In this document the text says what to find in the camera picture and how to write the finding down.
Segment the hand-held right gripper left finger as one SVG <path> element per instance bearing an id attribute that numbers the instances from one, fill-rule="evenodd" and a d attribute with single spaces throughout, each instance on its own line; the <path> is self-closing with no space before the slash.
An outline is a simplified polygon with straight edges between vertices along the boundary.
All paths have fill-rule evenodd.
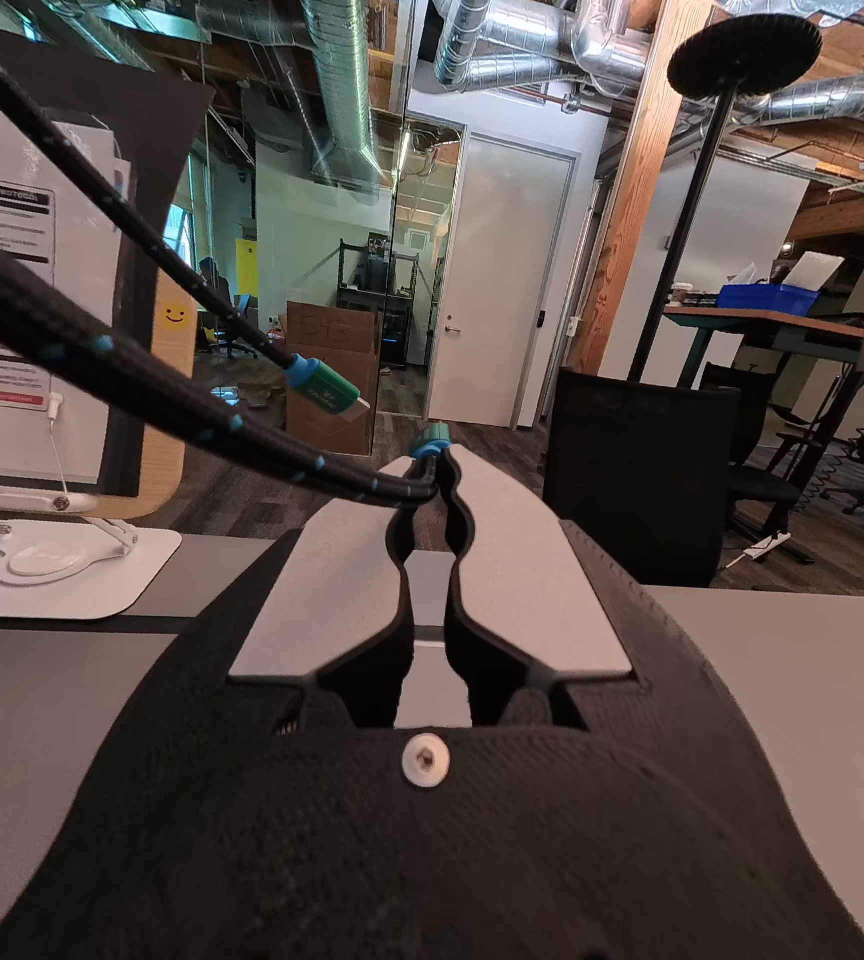
<path id="1" fill-rule="evenodd" d="M 391 727 L 414 660 L 405 562 L 414 509 L 333 499 L 303 526 L 230 667 L 239 684 L 337 694 L 358 727 Z"/>

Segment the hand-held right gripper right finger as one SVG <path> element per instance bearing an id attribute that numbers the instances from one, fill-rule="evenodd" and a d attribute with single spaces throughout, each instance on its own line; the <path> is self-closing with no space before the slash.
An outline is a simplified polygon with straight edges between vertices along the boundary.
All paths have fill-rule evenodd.
<path id="1" fill-rule="evenodd" d="M 572 683 L 623 682 L 633 665 L 557 515 L 468 448 L 438 480 L 454 554 L 443 637 L 473 726 L 500 723 L 521 690 L 553 706 Z"/>

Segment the black mesh office chair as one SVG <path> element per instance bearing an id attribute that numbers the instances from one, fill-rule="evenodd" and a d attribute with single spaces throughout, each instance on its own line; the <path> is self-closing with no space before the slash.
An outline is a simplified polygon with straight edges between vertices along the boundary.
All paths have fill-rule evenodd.
<path id="1" fill-rule="evenodd" d="M 737 390 L 558 376 L 542 499 L 645 585 L 703 589 L 726 526 Z"/>

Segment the white sign stand base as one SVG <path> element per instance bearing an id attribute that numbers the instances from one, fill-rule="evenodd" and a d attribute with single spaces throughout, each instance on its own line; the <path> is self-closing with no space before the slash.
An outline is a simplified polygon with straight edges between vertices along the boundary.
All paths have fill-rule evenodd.
<path id="1" fill-rule="evenodd" d="M 0 618 L 98 620 L 130 607 L 179 533 L 92 516 L 95 496 L 0 486 Z"/>

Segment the white power strip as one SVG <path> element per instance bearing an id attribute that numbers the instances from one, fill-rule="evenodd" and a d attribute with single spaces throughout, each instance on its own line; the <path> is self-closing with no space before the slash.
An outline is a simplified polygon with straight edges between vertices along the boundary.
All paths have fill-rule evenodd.
<path id="1" fill-rule="evenodd" d="M 761 560 L 774 549 L 784 546 L 785 543 L 790 539 L 791 534 L 789 532 L 776 532 L 766 536 L 762 540 L 743 549 L 737 557 L 721 567 L 721 570 L 728 570 L 744 559 L 750 559 L 754 561 Z"/>

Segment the cardboard box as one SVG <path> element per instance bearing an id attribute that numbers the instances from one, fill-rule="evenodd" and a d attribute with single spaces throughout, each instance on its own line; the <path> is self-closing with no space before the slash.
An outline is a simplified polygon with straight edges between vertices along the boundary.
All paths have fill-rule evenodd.
<path id="1" fill-rule="evenodd" d="M 369 410 L 354 419 L 330 415 L 310 400 L 286 392 L 285 430 L 327 452 L 370 454 L 378 387 L 377 315 L 364 310 L 288 301 L 284 316 L 285 349 L 318 359 L 355 386 Z"/>

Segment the white door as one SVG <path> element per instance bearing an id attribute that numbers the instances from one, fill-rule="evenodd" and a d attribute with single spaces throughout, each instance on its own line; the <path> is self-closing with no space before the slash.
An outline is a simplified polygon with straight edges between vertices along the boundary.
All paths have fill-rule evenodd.
<path id="1" fill-rule="evenodd" d="M 462 169 L 428 416 L 515 427 L 544 315 L 573 158 L 471 133 Z"/>

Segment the black shelving rack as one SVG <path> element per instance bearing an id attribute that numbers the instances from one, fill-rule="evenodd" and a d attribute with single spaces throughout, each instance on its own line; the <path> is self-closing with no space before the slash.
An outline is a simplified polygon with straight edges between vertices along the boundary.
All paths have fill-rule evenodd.
<path id="1" fill-rule="evenodd" d="M 384 234 L 364 246 L 339 242 L 336 306 L 375 314 L 379 358 L 393 370 L 408 366 L 417 276 L 417 257 L 396 253 Z"/>

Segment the wooden desk with green legs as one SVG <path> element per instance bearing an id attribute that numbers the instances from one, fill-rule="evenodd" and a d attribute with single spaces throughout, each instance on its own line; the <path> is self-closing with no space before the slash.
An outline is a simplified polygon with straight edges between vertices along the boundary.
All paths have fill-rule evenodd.
<path id="1" fill-rule="evenodd" d="M 802 317 L 763 309 L 667 307 L 664 318 L 697 330 L 678 376 L 679 388 L 693 388 L 715 332 L 751 336 L 767 341 L 766 349 L 856 366 L 864 329 L 844 322 Z"/>

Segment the blue storage bin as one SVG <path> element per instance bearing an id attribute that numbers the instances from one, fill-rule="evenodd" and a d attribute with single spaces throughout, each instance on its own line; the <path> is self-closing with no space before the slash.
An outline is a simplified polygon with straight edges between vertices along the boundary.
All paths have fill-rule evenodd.
<path id="1" fill-rule="evenodd" d="M 716 298 L 716 307 L 728 310 L 773 311 L 793 316 L 806 316 L 819 291 L 803 289 L 790 284 L 729 283 Z"/>

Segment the silver insulated pipes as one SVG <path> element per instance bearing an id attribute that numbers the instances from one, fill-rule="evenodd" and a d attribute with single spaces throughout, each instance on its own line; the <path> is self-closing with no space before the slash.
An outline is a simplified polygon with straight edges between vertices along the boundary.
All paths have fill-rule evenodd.
<path id="1" fill-rule="evenodd" d="M 637 87 L 652 41 L 628 30 L 629 2 L 443 1 L 434 71 L 448 91 L 597 79 Z"/>

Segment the black floor lamp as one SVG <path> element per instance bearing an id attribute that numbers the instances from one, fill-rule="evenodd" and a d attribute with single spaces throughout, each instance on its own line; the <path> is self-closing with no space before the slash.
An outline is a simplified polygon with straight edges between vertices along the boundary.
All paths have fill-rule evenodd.
<path id="1" fill-rule="evenodd" d="M 758 13 L 714 23 L 672 55 L 670 86 L 686 99 L 711 100 L 713 112 L 630 363 L 630 382 L 639 382 L 645 370 L 735 100 L 784 89 L 814 65 L 821 51 L 820 30 L 810 21 Z"/>

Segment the wooden support post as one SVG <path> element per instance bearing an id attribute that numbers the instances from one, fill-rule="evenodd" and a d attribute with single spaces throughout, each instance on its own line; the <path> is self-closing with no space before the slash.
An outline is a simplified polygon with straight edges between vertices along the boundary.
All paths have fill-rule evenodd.
<path id="1" fill-rule="evenodd" d="M 667 80 L 672 54 L 712 17 L 709 1 L 662 2 L 615 178 L 589 264 L 581 321 L 566 360 L 596 375 L 678 117 L 681 96 Z"/>

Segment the large spiral ventilation duct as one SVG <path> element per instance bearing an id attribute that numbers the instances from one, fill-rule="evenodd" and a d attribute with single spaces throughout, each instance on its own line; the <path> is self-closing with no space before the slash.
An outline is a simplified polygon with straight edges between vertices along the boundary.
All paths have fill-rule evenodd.
<path id="1" fill-rule="evenodd" d="M 373 194 L 375 156 L 368 95 L 366 7 L 361 1 L 302 1 L 329 129 L 327 163 L 346 188 Z"/>

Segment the slim spiral ventilation duct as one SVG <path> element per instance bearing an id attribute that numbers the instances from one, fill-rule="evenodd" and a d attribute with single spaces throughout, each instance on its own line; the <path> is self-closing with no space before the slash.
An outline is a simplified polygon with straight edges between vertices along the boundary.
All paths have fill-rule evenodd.
<path id="1" fill-rule="evenodd" d="M 801 81 L 771 94 L 761 126 L 848 119 L 864 123 L 864 73 Z"/>

